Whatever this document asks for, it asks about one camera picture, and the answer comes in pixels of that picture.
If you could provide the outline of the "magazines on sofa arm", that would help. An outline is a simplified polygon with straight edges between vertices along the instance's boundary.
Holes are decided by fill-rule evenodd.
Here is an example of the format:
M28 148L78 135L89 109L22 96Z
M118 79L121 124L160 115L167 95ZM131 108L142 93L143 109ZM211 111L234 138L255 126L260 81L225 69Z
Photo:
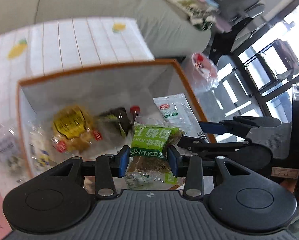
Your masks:
M209 30L216 22L218 4L213 0L166 0L187 16L188 22L198 30Z

